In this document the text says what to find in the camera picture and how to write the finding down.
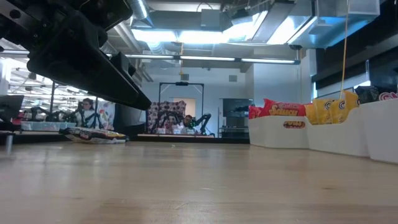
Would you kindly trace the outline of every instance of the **woman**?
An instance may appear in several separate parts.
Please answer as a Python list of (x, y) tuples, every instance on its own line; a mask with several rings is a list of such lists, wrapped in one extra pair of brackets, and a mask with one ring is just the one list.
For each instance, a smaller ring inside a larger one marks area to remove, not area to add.
[(83, 100), (83, 109), (80, 110), (76, 114), (76, 120), (77, 120), (78, 127), (95, 128), (95, 129), (100, 128), (101, 123), (100, 123), (99, 119), (96, 120), (98, 115), (95, 113), (93, 105), (94, 105), (93, 100), (91, 100), (89, 98), (85, 98)]

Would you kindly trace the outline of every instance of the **fluorescent light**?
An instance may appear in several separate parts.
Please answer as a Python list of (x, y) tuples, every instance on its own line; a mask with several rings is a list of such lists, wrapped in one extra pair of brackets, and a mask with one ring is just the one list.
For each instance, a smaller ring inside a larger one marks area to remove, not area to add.
[(173, 59), (173, 55), (126, 55), (128, 58)]
[(235, 58), (228, 57), (200, 57), (200, 56), (181, 56), (182, 60), (216, 60), (216, 61), (224, 61), (224, 62), (233, 62)]
[(182, 31), (178, 41), (184, 44), (219, 44), (226, 43), (228, 39), (221, 32)]
[(294, 64), (295, 60), (279, 60), (279, 59), (265, 59), (265, 58), (242, 58), (242, 62)]
[(262, 11), (260, 13), (257, 13), (255, 15), (253, 15), (253, 27), (252, 29), (248, 32), (248, 34), (246, 34), (246, 40), (251, 40), (253, 39), (254, 35), (256, 34), (257, 30), (259, 30), (262, 22), (264, 21), (264, 19), (267, 16), (268, 11)]
[(174, 31), (171, 30), (138, 30), (132, 29), (137, 40), (145, 42), (174, 42), (177, 41)]
[(314, 17), (308, 22), (304, 27), (302, 27), (290, 40), (287, 41), (288, 44), (292, 44), (298, 37), (300, 37), (315, 21), (318, 17)]
[(75, 88), (73, 86), (68, 86), (68, 87), (66, 87), (66, 89), (69, 91), (75, 92), (75, 93), (80, 92), (80, 90), (78, 88)]
[(13, 55), (28, 55), (29, 51), (27, 51), (27, 50), (4, 50), (1, 53), (2, 54), (13, 54)]
[[(26, 97), (38, 97), (38, 98), (51, 98), (51, 94), (14, 94), (10, 93), (8, 95), (14, 96), (14, 95), (24, 95)], [(54, 95), (56, 98), (76, 98), (76, 99), (84, 99), (84, 98), (89, 98), (92, 100), (95, 100), (95, 96), (83, 96), (83, 95)]]

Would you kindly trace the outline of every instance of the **snack bag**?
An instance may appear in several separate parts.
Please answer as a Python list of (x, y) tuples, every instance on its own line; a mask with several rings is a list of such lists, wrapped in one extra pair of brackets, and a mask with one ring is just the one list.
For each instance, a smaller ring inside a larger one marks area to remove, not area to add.
[(358, 95), (350, 91), (344, 91), (346, 103), (345, 107), (350, 112), (352, 109), (359, 107)]
[(333, 100), (313, 100), (317, 112), (318, 124), (331, 124), (330, 105)]
[(256, 106), (249, 106), (249, 119), (258, 118), (262, 108)]
[(330, 116), (332, 124), (343, 123), (348, 116), (349, 110), (346, 109), (345, 100), (335, 100), (330, 105)]
[(379, 86), (359, 86), (355, 89), (361, 104), (376, 101), (397, 99), (396, 88), (383, 88)]
[(265, 106), (259, 116), (305, 116), (305, 107), (300, 103), (281, 103), (264, 99)]
[(59, 133), (74, 142), (88, 144), (116, 144), (127, 141), (127, 136), (124, 134), (90, 128), (65, 128), (60, 129)]
[(312, 125), (317, 125), (318, 124), (317, 112), (315, 111), (315, 107), (313, 106), (313, 104), (309, 103), (307, 105), (304, 105), (304, 107), (305, 107), (305, 114), (307, 115), (308, 121)]

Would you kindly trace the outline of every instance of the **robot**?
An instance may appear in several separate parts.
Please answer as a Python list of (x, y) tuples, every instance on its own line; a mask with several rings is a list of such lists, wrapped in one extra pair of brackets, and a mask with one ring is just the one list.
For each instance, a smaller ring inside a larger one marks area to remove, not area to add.
[(131, 16), (127, 0), (0, 0), (0, 39), (30, 52), (33, 73), (146, 110), (150, 100), (133, 82), (128, 58), (100, 51), (106, 31)]

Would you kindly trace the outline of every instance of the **ceiling duct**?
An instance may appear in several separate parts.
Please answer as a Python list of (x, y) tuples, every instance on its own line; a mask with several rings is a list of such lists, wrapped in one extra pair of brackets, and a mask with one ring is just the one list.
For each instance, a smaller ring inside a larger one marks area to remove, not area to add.
[[(221, 31), (230, 27), (225, 22), (227, 15), (219, 10), (203, 9), (201, 12), (153, 11), (149, 16), (158, 30), (207, 30)], [(140, 21), (131, 23), (132, 29), (150, 28)]]
[(147, 45), (153, 54), (166, 54), (166, 49), (161, 42), (147, 42)]
[(149, 11), (147, 9), (147, 4), (145, 0), (130, 0), (130, 5), (133, 11), (133, 20), (141, 21), (150, 27), (154, 26), (152, 20), (149, 17)]
[(275, 0), (252, 40), (268, 42), (278, 27), (286, 20), (294, 6), (293, 1)]
[[(349, 0), (347, 35), (380, 15), (380, 0)], [(314, 15), (288, 41), (306, 48), (331, 47), (345, 37), (347, 0), (317, 0)]]

